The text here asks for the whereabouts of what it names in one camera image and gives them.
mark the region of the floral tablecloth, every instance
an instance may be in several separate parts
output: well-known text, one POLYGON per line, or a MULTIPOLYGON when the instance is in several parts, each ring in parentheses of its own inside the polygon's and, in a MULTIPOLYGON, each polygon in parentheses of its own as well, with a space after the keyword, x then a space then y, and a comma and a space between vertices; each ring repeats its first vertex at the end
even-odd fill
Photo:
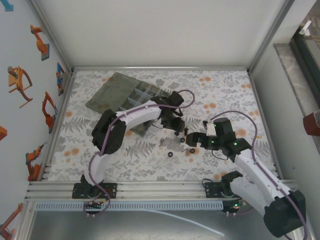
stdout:
MULTIPOLYGON (((182 117, 189 133, 205 132, 203 120, 226 110, 238 110, 250 115, 258 127, 255 153, 269 170, 275 172, 270 147, 260 117, 250 79, 246 71, 119 71, 119 73, 154 84, 166 92, 192 90, 194 104, 184 109, 182 117)), ((100 114, 87 108, 86 102, 114 74, 114 71, 79 71, 72 86, 69 103, 52 159, 49 181, 79 181, 88 169, 94 154, 91 132, 100 114)), ((192 96, 182 93, 185 102, 192 96)), ((237 137, 250 144, 254 126, 244 116, 229 113, 237 137)), ((111 155, 105 169, 106 181, 194 181, 209 178, 221 179, 234 170, 242 172, 230 160, 214 157, 209 150, 190 148, 180 143, 174 131, 151 126, 144 137, 127 131, 121 148, 111 155)), ((224 158, 220 152, 217 157, 224 158)))

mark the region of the leaf pattern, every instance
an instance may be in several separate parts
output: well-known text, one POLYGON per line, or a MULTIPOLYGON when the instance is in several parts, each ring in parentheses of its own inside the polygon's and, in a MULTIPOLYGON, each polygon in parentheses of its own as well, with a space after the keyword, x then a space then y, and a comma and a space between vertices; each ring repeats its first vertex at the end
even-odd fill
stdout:
MULTIPOLYGON (((92 130, 101 114, 90 110, 86 103, 114 74, 114 71, 78 71, 71 89, 62 131, 52 157, 50 181, 79 181, 88 170, 91 156, 98 150, 92 144, 92 130)), ((120 71, 121 74, 158 86, 167 93, 182 89, 192 90, 195 102, 182 110, 182 119, 189 133, 205 132, 203 121, 226 110, 239 110, 254 119, 258 126, 255 143, 256 156, 274 173, 271 151, 259 115, 257 102, 246 71, 120 71)), ((182 92, 184 103, 191 96, 182 92)), ((240 114, 228 114, 234 131, 250 144, 254 129, 249 120, 240 114)), ((105 161, 106 181, 198 181, 213 179, 239 169, 230 160, 212 156, 211 151, 190 147, 180 142, 183 134, 175 136, 169 129, 151 126, 144 137, 127 132, 120 149, 108 155, 105 161)), ((225 158, 220 151, 214 154, 225 158)))

